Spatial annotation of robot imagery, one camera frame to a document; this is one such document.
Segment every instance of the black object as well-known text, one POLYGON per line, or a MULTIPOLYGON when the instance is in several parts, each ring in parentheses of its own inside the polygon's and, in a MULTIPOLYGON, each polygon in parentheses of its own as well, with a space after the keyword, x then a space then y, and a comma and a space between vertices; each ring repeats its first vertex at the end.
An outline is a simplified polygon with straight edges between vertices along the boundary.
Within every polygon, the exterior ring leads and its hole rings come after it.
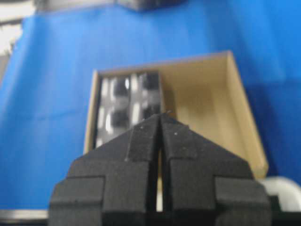
MULTIPOLYGON (((147 225, 149 226, 168 226, 170 225, 171 214, 169 212, 156 212, 148 214, 147 225)), ((47 226, 47 220, 2 220, 1 226, 47 226)), ((272 226, 300 226, 301 213, 300 212, 273 212, 272 226)))
POLYGON ((136 11, 145 11, 172 6, 183 1, 185 0, 36 0, 36 5, 38 11, 54 11, 66 8, 116 3, 136 11))
POLYGON ((56 185, 50 226, 269 226, 271 209, 249 165, 166 114, 78 158, 56 185), (162 149, 164 211, 156 213, 162 149))
POLYGON ((137 123, 161 113, 157 71, 101 77, 95 147, 116 138, 137 123))
POLYGON ((269 196, 269 202, 271 204, 271 209, 274 212, 281 212, 281 207, 279 203, 279 198, 277 195, 271 195, 269 196))

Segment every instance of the cardboard edge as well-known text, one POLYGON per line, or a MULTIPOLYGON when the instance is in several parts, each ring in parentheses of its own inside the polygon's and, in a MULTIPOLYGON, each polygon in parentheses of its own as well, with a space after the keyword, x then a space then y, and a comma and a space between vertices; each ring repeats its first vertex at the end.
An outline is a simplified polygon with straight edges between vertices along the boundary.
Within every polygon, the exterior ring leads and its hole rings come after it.
POLYGON ((103 77, 110 77, 112 74, 114 75, 122 75, 126 73, 133 73, 133 72, 139 72, 139 71, 145 71, 145 70, 155 70, 158 67, 163 66, 171 66, 174 64, 186 64, 191 62, 199 62, 199 61, 209 61, 213 60, 215 58, 224 58, 227 57, 228 53, 230 51, 223 51, 218 53, 211 53, 207 55, 201 55, 201 56, 191 56, 191 57, 183 57, 183 58, 175 58, 170 60, 161 60, 157 62, 152 63, 146 63, 146 64, 140 64, 140 65, 133 65, 128 67, 120 67, 116 69, 105 69, 105 70, 97 70, 98 74, 101 74, 103 77))
MULTIPOLYGON (((227 51, 227 71, 228 71, 228 73, 229 73, 230 67, 232 67, 232 70, 235 74, 237 82, 239 83, 240 94, 241 94, 241 98, 243 99, 242 104, 244 105, 243 107, 246 109, 245 114, 246 114, 246 117, 248 118, 248 126, 252 130, 252 134, 253 134, 252 139, 256 142, 257 155, 260 156, 260 158, 259 158, 260 161, 257 162, 258 166, 256 168, 252 168, 252 172, 256 178, 265 178, 266 174, 268 172, 268 169, 269 169, 269 164, 267 162, 266 155, 265 155, 265 152, 264 152, 264 149, 262 146, 262 142, 261 142, 261 139, 260 139, 260 136, 258 133, 258 129, 257 129, 256 123, 255 123, 254 117, 253 117, 253 113, 252 113, 251 107, 249 105, 248 98, 246 96, 245 88, 244 88, 241 78, 239 76, 239 72, 237 69, 237 65, 235 63, 233 53, 231 51, 227 51)), ((244 129, 244 128, 242 128, 241 123, 238 123, 238 124, 239 124, 239 127, 241 130, 244 129)), ((249 151, 247 151, 246 154, 248 156, 248 160, 250 160, 251 158, 250 158, 249 151)))
POLYGON ((89 101, 89 109, 86 123, 86 132, 85 132, 85 141, 84 141, 84 151, 83 154, 87 154, 90 150, 93 149, 94 135, 95 135, 95 121, 97 112, 95 111, 95 107, 98 103, 98 95, 100 85, 100 77, 97 71, 93 72, 92 78, 92 86, 90 91, 90 101, 89 101))

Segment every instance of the blue cloth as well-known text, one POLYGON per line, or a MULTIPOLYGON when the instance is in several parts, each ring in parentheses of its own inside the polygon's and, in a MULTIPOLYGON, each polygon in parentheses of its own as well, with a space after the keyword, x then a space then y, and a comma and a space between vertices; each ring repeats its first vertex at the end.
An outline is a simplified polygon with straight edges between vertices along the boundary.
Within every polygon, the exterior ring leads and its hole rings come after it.
POLYGON ((47 208, 83 151, 92 72, 232 50, 270 164, 301 183, 301 1, 34 15, 0 89, 0 209, 47 208))

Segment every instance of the blue fabric surface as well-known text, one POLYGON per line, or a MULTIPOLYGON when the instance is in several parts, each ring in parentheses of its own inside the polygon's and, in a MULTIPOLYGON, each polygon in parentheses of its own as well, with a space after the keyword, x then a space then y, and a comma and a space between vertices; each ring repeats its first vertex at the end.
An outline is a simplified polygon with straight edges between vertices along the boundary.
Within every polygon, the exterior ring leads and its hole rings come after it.
POLYGON ((301 183, 301 1, 35 15, 0 89, 0 209, 47 208, 83 151, 92 71, 232 50, 270 164, 301 183))

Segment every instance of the cardboard box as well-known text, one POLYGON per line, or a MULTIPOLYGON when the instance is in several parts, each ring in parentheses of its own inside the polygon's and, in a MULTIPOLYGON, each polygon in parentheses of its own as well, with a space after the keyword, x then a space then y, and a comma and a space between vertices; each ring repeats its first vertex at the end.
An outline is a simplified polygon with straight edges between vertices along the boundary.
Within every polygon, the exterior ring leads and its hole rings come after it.
POLYGON ((247 160, 256 178, 268 163, 231 52, 95 72, 84 153, 93 149, 101 76, 158 70, 165 110, 190 129, 247 160))

